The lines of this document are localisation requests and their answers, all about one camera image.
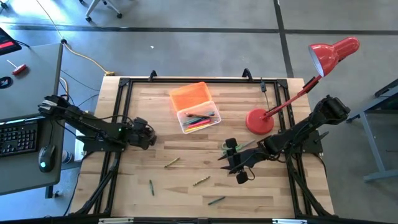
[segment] keyboard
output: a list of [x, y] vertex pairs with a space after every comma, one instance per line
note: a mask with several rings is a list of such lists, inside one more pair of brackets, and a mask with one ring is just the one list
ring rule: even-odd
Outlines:
[[35, 152], [37, 121], [0, 125], [0, 157]]

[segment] concrete floor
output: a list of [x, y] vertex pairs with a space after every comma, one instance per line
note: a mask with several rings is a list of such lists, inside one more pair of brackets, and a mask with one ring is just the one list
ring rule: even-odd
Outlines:
[[[95, 58], [118, 75], [238, 77], [249, 68], [256, 77], [286, 78], [279, 34], [236, 32], [88, 32], [75, 26], [278, 29], [273, 0], [120, 0], [122, 19], [103, 4], [93, 11], [92, 25], [84, 18], [87, 5], [76, 1], [40, 0], [57, 24], [68, 25], [62, 35], [72, 47]], [[280, 0], [285, 29], [398, 30], [398, 2], [394, 0]], [[11, 25], [49, 25], [35, 1], [10, 0], [0, 12], [1, 27], [30, 45], [59, 42], [55, 31], [15, 29]], [[356, 35], [361, 48], [342, 61], [309, 94], [311, 106], [327, 94], [351, 109], [360, 108], [373, 93], [397, 78], [396, 35]], [[305, 81], [316, 75], [307, 45], [332, 44], [347, 35], [287, 34], [294, 77]], [[64, 50], [62, 69], [79, 81], [99, 89], [103, 72]], [[70, 94], [77, 104], [97, 94], [68, 76]], [[96, 99], [81, 106], [94, 111]], [[380, 222], [398, 222], [398, 178], [370, 184], [363, 175], [377, 171], [361, 123], [324, 126], [323, 140], [331, 198], [337, 215]], [[71, 136], [65, 136], [72, 142]], [[386, 160], [396, 161], [398, 153]], [[63, 197], [44, 199], [44, 189], [0, 197], [0, 220], [63, 215], [76, 183], [78, 168], [62, 171], [55, 190]]]

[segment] lamp shade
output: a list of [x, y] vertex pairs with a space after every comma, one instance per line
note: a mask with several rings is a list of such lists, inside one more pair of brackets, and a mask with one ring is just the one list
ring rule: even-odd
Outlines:
[[312, 44], [308, 49], [319, 75], [325, 77], [341, 60], [359, 49], [359, 40], [347, 37], [333, 45]]

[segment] lamp base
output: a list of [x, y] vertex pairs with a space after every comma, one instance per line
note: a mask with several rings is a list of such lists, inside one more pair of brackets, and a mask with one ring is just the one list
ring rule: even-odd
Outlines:
[[254, 134], [267, 134], [274, 127], [274, 118], [261, 119], [267, 113], [264, 109], [254, 109], [246, 116], [246, 127]]

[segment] wooden tabletop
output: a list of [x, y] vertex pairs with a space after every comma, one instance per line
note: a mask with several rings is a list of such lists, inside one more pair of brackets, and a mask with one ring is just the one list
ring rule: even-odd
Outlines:
[[[104, 77], [95, 116], [102, 118], [112, 115], [119, 78]], [[296, 95], [304, 86], [301, 78], [287, 80], [290, 96]], [[236, 138], [238, 143], [244, 143], [267, 136], [250, 133], [245, 125], [249, 110], [266, 108], [266, 98], [259, 84], [209, 83], [208, 88], [220, 111], [222, 122], [191, 134], [182, 133], [169, 97], [170, 90], [183, 85], [186, 84], [134, 84], [129, 117], [146, 119], [156, 130], [157, 142], [146, 151], [129, 146], [122, 154], [112, 216], [294, 217], [285, 164], [271, 161], [257, 163], [252, 169], [256, 179], [239, 185], [235, 175], [228, 175], [227, 170], [220, 169], [221, 166], [228, 165], [228, 162], [217, 161], [225, 139]], [[269, 106], [274, 107], [276, 102], [272, 85], [267, 86], [267, 96]], [[119, 114], [122, 114], [125, 97], [126, 90], [123, 92]], [[296, 123], [310, 113], [307, 96], [299, 98], [292, 106]], [[269, 134], [275, 134], [280, 128], [277, 114], [274, 119], [275, 126]], [[81, 208], [98, 185], [103, 157], [104, 153], [96, 152], [83, 161], [71, 212]], [[168, 169], [164, 168], [164, 165], [177, 157], [181, 159]], [[333, 213], [321, 162], [313, 155], [304, 154], [303, 163], [308, 187], [325, 209]], [[207, 181], [193, 186], [209, 175], [211, 177]], [[151, 194], [149, 180], [153, 182], [155, 196]], [[102, 208], [107, 195], [108, 189], [105, 189]], [[304, 211], [299, 190], [298, 195], [300, 207]], [[226, 198], [208, 205], [208, 202], [221, 196]]]

